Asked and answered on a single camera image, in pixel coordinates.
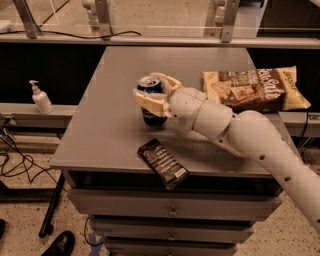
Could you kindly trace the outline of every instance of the white bottle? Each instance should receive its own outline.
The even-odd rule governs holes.
[[[39,87],[36,85],[38,81],[30,80],[29,83],[32,85],[32,99],[34,103],[36,103],[39,111],[42,114],[50,113],[53,110],[53,106],[48,98],[48,95],[44,91],[41,91]]]

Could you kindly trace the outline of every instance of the drawer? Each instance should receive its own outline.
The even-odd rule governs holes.
[[[163,241],[141,241],[129,239],[105,238],[104,246],[109,252],[117,254],[142,254],[164,256],[231,256],[236,248],[229,244],[213,243],[178,243]]]
[[[265,220],[281,203],[278,197],[71,189],[81,214],[132,217]]]
[[[242,243],[252,233],[248,222],[142,218],[91,218],[92,230],[103,237]]]

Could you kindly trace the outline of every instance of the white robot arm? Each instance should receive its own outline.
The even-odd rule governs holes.
[[[238,115],[194,88],[170,98],[172,121],[194,130],[239,157],[265,168],[320,234],[320,178],[291,150],[274,125],[256,111]]]

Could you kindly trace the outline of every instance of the table top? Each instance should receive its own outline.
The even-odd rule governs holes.
[[[149,127],[136,105],[136,80],[161,72],[186,87],[202,89],[202,72],[254,69],[246,49],[110,46],[88,85],[51,160],[54,168],[152,173],[138,156],[140,146],[157,138],[191,174],[269,177],[255,162],[233,156],[196,132],[176,128],[170,120]],[[277,114],[268,115],[292,143]]]

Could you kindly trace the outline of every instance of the black cable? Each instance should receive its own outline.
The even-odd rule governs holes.
[[[58,11],[60,11],[67,3],[69,3],[70,0],[67,0],[64,4],[62,4],[59,8],[57,8],[53,13],[51,13],[43,22],[41,25],[38,25],[37,27],[41,28],[48,20],[51,19],[51,17],[57,13]]]
[[[59,32],[59,31],[40,30],[40,28],[38,26],[37,26],[37,28],[38,28],[39,32],[41,32],[41,33],[64,35],[64,36],[75,37],[75,38],[80,38],[80,39],[104,39],[104,38],[110,38],[110,37],[124,35],[124,34],[136,34],[139,36],[142,35],[137,31],[128,30],[128,31],[119,32],[116,34],[106,35],[106,36],[80,36],[80,35],[75,35],[75,34],[71,34],[71,33]],[[17,30],[17,31],[1,32],[0,35],[18,34],[18,33],[25,33],[25,32],[26,32],[25,30]]]
[[[86,220],[86,223],[84,224],[84,230],[83,230],[83,236],[84,236],[84,239],[86,240],[86,243],[89,244],[90,246],[100,246],[103,244],[103,241],[98,243],[98,244],[92,244],[88,241],[87,239],[87,225],[88,225],[88,221],[89,221],[89,217],[87,218]]]
[[[32,183],[36,177],[38,177],[40,174],[42,174],[43,172],[46,172],[47,175],[50,176],[50,178],[57,184],[57,181],[54,179],[54,177],[48,172],[49,170],[51,170],[51,168],[43,168],[40,165],[36,164],[34,162],[34,159],[32,158],[32,156],[30,155],[24,155],[21,153],[21,151],[18,149],[16,143],[14,142],[14,140],[5,132],[5,126],[9,123],[8,120],[5,121],[5,124],[3,126],[3,128],[0,128],[0,133],[2,134],[2,136],[0,136],[0,139],[7,145],[9,146],[9,148],[13,149],[14,151],[16,151],[21,157],[22,157],[22,161],[20,163],[18,163],[16,166],[14,166],[13,168],[11,168],[10,170],[7,170],[6,172],[4,171],[5,165],[8,163],[9,161],[9,154],[7,152],[3,152],[0,155],[5,157],[4,161],[2,164],[0,164],[0,176],[3,177],[7,177],[7,178],[11,178],[11,177],[16,177],[19,176],[23,173],[26,173],[28,176],[28,180],[29,183]],[[15,174],[11,174],[14,170],[16,170],[16,168],[18,168],[20,165],[24,166],[24,170]],[[34,177],[31,178],[30,174],[29,174],[29,170],[32,167],[38,167],[39,169],[41,169],[40,172],[38,172],[37,174],[35,174]]]
[[[302,130],[300,137],[302,137],[302,138],[304,137],[306,130],[308,128],[308,125],[309,125],[309,112],[306,113],[306,121],[304,122],[304,127],[303,127],[303,130]]]

